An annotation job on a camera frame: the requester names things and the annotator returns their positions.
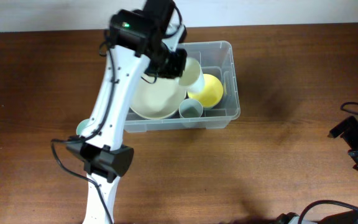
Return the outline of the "cream plastic cup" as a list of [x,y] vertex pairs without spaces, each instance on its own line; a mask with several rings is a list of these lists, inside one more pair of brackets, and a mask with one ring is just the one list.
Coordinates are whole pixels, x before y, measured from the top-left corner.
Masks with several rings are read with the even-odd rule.
[[197,59],[186,58],[186,64],[182,76],[176,79],[180,87],[190,93],[201,93],[204,89],[204,75]]

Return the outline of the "beige plate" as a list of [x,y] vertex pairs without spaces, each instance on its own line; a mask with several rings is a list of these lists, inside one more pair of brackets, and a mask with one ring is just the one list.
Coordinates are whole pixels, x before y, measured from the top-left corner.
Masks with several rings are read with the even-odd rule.
[[173,79],[142,75],[135,89],[130,109],[145,119],[165,119],[173,116],[186,98],[186,90]]

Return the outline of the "grey translucent plastic cup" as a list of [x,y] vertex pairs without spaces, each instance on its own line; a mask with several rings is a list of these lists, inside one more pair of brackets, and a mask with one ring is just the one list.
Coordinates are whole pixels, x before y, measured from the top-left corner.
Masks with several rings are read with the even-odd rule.
[[183,119],[200,118],[203,114],[203,106],[199,101],[187,98],[181,102],[178,112]]

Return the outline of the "yellow plastic bowl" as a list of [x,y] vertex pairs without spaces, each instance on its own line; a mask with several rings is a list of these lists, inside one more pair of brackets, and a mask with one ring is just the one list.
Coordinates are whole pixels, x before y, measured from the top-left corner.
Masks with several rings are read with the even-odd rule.
[[224,88],[221,81],[214,75],[205,73],[204,89],[200,93],[188,92],[188,97],[197,100],[203,108],[213,108],[223,98]]

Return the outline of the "mint green plastic cup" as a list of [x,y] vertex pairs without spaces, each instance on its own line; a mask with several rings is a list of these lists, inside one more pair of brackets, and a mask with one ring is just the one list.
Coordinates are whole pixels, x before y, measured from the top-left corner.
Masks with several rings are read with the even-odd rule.
[[84,119],[77,125],[76,135],[80,135],[82,133],[82,131],[85,129],[85,127],[87,127],[88,122],[89,122],[89,119]]

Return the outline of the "white plastic bowl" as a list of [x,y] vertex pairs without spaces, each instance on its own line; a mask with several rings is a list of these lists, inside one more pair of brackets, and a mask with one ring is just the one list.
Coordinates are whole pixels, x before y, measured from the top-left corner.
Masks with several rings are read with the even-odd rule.
[[211,105],[211,106],[203,106],[203,109],[204,110],[211,110],[211,109],[217,108],[219,105],[220,105],[220,103],[217,103],[217,104]]

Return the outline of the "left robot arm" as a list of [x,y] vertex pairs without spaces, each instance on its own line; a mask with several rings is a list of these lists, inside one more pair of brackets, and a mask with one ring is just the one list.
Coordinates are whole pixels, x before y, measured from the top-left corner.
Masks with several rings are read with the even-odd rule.
[[88,198],[84,223],[113,223],[113,207],[120,178],[128,171],[134,149],[123,145],[124,124],[137,84],[143,75],[178,79],[186,51],[178,49],[185,38],[182,23],[170,21],[176,6],[168,9],[121,10],[104,32],[106,70],[88,123],[65,146],[84,164]]

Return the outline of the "clear plastic storage container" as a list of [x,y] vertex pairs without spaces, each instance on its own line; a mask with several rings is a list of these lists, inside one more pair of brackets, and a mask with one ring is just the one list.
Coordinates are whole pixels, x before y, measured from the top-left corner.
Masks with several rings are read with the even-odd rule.
[[130,110],[124,130],[143,133],[170,129],[222,129],[241,114],[232,46],[226,41],[193,42],[178,45],[189,57],[199,61],[202,71],[214,75],[223,84],[223,98],[217,108],[204,110],[200,118],[182,119],[178,113],[165,119],[145,119]]

